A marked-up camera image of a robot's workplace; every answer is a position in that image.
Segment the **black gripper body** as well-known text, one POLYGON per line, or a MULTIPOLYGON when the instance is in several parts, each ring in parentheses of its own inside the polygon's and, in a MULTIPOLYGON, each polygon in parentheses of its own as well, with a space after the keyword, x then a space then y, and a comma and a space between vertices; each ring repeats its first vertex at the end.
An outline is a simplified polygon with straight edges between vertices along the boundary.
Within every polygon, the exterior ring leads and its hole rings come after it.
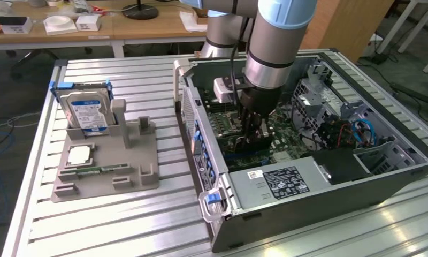
POLYGON ((275 110, 282 95, 282 88, 264 89, 260 87, 250 87, 242 91, 240 114, 244 117, 247 114, 259 115, 262 118, 268 118, 275 110))

